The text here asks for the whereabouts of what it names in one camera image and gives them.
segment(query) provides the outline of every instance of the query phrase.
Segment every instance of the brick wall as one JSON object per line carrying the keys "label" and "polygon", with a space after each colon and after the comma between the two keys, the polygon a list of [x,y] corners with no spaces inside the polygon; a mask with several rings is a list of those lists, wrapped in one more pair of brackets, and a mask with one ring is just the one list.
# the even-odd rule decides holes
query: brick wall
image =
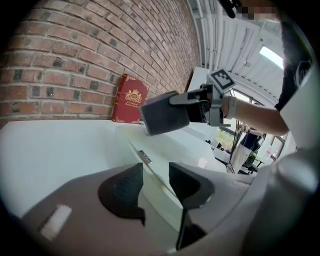
{"label": "brick wall", "polygon": [[2,124],[110,119],[124,73],[182,92],[198,48],[187,0],[42,1],[1,57]]}

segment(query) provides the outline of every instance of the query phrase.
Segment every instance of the red book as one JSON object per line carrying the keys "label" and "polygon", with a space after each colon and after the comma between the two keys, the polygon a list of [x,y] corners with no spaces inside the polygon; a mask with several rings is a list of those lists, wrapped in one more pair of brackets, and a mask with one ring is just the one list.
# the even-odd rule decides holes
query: red book
{"label": "red book", "polygon": [[113,107],[112,121],[139,124],[140,107],[145,104],[149,85],[128,75],[123,75]]}

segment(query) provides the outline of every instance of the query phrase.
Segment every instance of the ceiling light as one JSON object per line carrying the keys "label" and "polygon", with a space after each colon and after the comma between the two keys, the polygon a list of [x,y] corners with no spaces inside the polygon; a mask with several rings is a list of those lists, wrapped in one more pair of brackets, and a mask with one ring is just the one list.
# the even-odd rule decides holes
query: ceiling light
{"label": "ceiling light", "polygon": [[275,63],[281,69],[284,69],[284,59],[281,58],[278,54],[270,50],[269,48],[263,46],[260,50],[260,54],[267,57],[270,61]]}

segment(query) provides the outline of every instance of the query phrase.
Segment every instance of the wristband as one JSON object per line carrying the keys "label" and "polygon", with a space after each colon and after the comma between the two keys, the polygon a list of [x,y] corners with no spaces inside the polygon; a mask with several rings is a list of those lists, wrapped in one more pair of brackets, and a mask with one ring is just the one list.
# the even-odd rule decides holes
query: wristband
{"label": "wristband", "polygon": [[235,117],[235,114],[236,114],[237,98],[229,96],[228,99],[229,99],[229,108],[228,108],[228,113],[226,114],[225,118],[232,119]]}

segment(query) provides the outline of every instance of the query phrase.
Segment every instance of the person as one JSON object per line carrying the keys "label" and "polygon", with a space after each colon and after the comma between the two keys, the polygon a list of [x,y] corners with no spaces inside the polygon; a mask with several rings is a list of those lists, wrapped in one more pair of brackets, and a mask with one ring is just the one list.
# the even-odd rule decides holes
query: person
{"label": "person", "polygon": [[251,152],[258,148],[258,141],[263,135],[263,132],[252,127],[247,131],[247,134],[233,152],[230,163],[226,165],[227,173],[237,174],[240,171],[241,166],[248,159]]}
{"label": "person", "polygon": [[283,44],[283,82],[279,102],[274,108],[253,105],[232,96],[222,99],[223,117],[235,118],[265,134],[283,136],[289,129],[280,115],[280,110],[287,104],[311,67],[310,53],[295,31],[292,21],[279,9],[273,0],[240,0],[242,11],[250,18],[280,22]]}

